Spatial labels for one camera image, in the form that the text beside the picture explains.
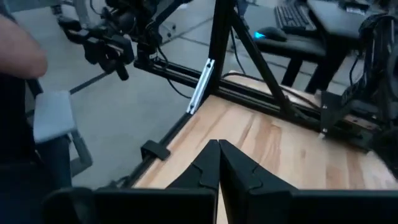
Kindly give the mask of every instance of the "black clamp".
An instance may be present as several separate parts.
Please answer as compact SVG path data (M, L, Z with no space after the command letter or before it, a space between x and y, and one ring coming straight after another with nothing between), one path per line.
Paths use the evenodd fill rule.
M170 151L159 143L148 140L143 146L141 146L142 159L144 159L146 155L150 155L164 161L169 157Z

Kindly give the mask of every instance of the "blue light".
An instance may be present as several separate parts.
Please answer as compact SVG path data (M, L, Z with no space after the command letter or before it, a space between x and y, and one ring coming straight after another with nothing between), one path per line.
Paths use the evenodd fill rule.
M260 38L266 38L266 36L264 34L260 34L259 32L255 32L254 33L254 38L260 39Z

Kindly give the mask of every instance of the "wooden table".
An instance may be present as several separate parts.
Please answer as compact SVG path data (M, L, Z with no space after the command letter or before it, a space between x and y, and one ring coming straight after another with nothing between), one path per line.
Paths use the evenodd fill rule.
M233 82L269 91L243 77ZM309 99L317 102L312 95ZM299 102L290 96L292 101ZM398 184L373 153L352 147L292 123L210 96L168 145L166 161L156 160L134 187L165 188L210 139L227 139L268 171L299 189L396 189ZM218 223L227 223L220 191Z

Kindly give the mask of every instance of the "keyboard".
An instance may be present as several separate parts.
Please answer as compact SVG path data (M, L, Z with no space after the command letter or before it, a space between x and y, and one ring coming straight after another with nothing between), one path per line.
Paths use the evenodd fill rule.
M298 5L279 5L275 7L275 17L278 28L287 34L313 37L317 27L308 17L307 12Z

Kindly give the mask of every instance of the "gray floor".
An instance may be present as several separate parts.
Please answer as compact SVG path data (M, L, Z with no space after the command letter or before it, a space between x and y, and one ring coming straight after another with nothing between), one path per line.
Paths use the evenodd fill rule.
M196 0L187 9L176 11L167 20L177 23L173 35L181 35L162 48L172 62L201 70L208 55L215 0ZM272 7L277 0L257 0ZM103 6L96 0L95 6ZM73 17L73 11L64 8ZM49 70L40 79L44 91L71 90L102 73L98 65L84 59L83 47L70 43L59 29L49 8L14 14L19 23L30 31L47 51ZM253 62L239 46L238 52L246 73L259 77ZM278 82L281 81L289 59L264 54ZM341 93L348 85L348 71L353 63L347 57L329 90ZM316 65L304 63L294 87L303 90ZM171 89L163 78L127 66L130 79L122 82L116 74L75 93L72 97L75 117L94 159L94 165L76 176L75 185L101 187L130 173L141 161L139 147L148 139L158 141L183 115L188 100ZM231 52L227 52L224 71L240 70ZM361 62L354 73L361 70ZM187 95L192 89L176 85Z

